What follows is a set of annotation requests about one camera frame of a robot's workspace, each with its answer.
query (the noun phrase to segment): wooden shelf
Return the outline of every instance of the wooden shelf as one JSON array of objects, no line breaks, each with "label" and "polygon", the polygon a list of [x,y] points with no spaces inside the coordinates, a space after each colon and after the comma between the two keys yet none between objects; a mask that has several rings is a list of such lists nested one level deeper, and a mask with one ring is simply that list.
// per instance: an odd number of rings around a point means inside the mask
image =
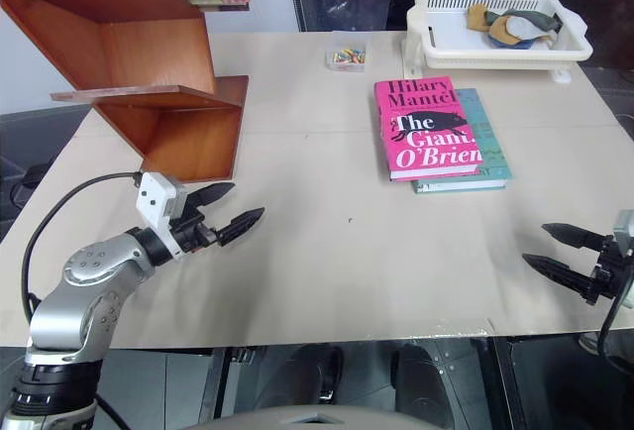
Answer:
[{"label": "wooden shelf", "polygon": [[65,91],[52,93],[51,98],[57,101],[73,103],[143,106],[160,110],[186,110],[241,105],[237,100],[219,100],[214,95],[182,85],[126,86]]},{"label": "wooden shelf", "polygon": [[0,0],[77,91],[181,180],[231,176],[248,79],[216,78],[205,19],[187,0]]}]

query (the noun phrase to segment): robotic arm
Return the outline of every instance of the robotic arm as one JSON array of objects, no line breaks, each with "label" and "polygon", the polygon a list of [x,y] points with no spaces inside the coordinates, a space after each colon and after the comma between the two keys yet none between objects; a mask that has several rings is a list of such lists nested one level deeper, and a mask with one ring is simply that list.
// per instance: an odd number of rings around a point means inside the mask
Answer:
[{"label": "robotic arm", "polygon": [[594,305],[599,296],[613,300],[598,333],[596,350],[614,368],[634,377],[634,366],[611,356],[606,349],[606,339],[620,307],[634,308],[634,210],[619,213],[613,235],[603,236],[569,224],[544,224],[542,228],[558,242],[598,252],[590,276],[549,257],[524,254],[523,258],[543,276],[580,294],[587,304]]},{"label": "robotic arm", "polygon": [[137,208],[148,227],[85,247],[63,267],[59,285],[37,307],[15,398],[2,430],[87,430],[96,411],[101,364],[126,299],[155,268],[212,244],[221,247],[262,217],[254,209],[220,230],[198,207],[232,187],[222,182],[187,194],[175,179],[145,172]]}]

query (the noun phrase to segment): wall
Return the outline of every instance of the wall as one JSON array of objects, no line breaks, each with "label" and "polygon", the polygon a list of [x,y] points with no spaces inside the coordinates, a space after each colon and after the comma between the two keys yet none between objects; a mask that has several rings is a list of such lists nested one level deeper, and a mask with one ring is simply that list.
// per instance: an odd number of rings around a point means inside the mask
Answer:
[{"label": "wall", "polygon": [[[292,0],[252,0],[250,12],[206,14],[212,32],[297,32]],[[0,115],[64,106],[49,94],[70,84],[0,10]]]},{"label": "wall", "polygon": [[0,115],[63,106],[49,94],[67,90],[72,86],[0,9]]}]

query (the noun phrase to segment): teal book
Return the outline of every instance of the teal book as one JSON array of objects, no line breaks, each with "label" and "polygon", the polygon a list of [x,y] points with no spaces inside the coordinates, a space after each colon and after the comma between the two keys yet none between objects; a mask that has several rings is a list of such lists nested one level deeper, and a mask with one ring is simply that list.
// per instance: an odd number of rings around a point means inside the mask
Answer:
[{"label": "teal book", "polygon": [[476,89],[461,88],[456,92],[484,162],[477,167],[476,174],[414,180],[412,184],[416,193],[501,189],[511,178],[504,153],[493,134]]}]

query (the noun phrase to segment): hardcover book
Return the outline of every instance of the hardcover book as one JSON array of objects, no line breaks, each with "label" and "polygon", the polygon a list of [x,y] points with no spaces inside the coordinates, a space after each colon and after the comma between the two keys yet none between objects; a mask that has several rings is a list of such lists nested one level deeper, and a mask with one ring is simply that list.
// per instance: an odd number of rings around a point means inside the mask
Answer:
[{"label": "hardcover book", "polygon": [[374,85],[394,180],[475,174],[482,157],[449,76]]},{"label": "hardcover book", "polygon": [[511,171],[474,88],[456,90],[484,162],[476,174],[414,180],[417,193],[504,188]]}]

